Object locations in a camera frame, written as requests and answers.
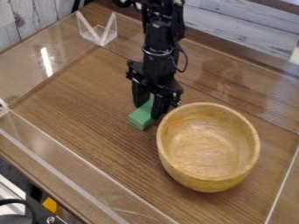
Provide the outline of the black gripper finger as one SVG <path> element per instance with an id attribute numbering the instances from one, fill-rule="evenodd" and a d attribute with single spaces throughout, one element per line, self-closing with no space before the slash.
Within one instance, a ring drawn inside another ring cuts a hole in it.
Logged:
<path id="1" fill-rule="evenodd" d="M 149 99 L 151 92 L 141 84 L 132 82 L 133 104 L 139 108 Z"/>
<path id="2" fill-rule="evenodd" d="M 163 114 L 167 113 L 172 106 L 172 97 L 169 95 L 156 94 L 153 96 L 153 106 L 151 111 L 151 117 L 156 120 Z"/>

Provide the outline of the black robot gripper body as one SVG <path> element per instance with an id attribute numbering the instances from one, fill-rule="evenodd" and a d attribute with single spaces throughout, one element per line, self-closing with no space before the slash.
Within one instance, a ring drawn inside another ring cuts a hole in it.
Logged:
<path id="1" fill-rule="evenodd" d="M 156 51 L 145 47 L 143 53 L 143 61 L 129 60 L 127 62 L 125 77 L 147 87 L 151 94 L 169 95 L 172 105 L 176 106 L 183 94 L 183 87 L 175 79 L 175 74 L 184 72 L 184 69 L 177 67 L 179 55 L 183 50 L 175 47 L 164 51 Z"/>

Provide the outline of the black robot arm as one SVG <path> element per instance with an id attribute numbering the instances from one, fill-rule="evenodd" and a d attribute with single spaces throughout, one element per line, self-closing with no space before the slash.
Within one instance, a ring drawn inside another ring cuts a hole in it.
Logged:
<path id="1" fill-rule="evenodd" d="M 179 68 L 180 54 L 188 56 L 184 38 L 184 0 L 144 0 L 141 3 L 144 45 L 143 61 L 129 60 L 125 77 L 132 81 L 133 104 L 139 108 L 153 95 L 151 117 L 156 120 L 169 107 L 180 105 L 183 87 L 175 79 L 188 64 Z"/>

